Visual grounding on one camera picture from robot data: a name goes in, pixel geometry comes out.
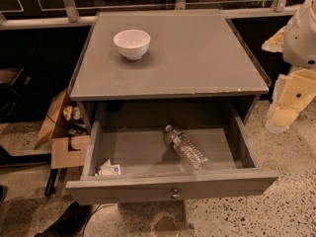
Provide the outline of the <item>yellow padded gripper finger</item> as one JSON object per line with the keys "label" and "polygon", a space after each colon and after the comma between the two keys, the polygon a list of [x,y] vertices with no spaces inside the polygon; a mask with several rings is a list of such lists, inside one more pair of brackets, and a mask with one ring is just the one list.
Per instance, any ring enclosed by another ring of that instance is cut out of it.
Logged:
{"label": "yellow padded gripper finger", "polygon": [[263,43],[262,50],[268,52],[283,52],[284,32],[285,27],[279,29],[272,37],[270,37]]}
{"label": "yellow padded gripper finger", "polygon": [[266,129],[275,134],[285,132],[315,97],[315,69],[294,68],[287,75],[280,74],[268,110]]}

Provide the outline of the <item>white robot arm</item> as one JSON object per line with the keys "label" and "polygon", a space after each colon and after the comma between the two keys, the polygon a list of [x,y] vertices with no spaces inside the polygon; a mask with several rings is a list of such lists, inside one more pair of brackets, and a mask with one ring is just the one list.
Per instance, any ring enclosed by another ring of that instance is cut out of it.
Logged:
{"label": "white robot arm", "polygon": [[305,0],[262,49],[280,52],[290,65],[288,74],[276,79],[267,114],[266,129],[278,134],[288,130],[316,97],[316,0]]}

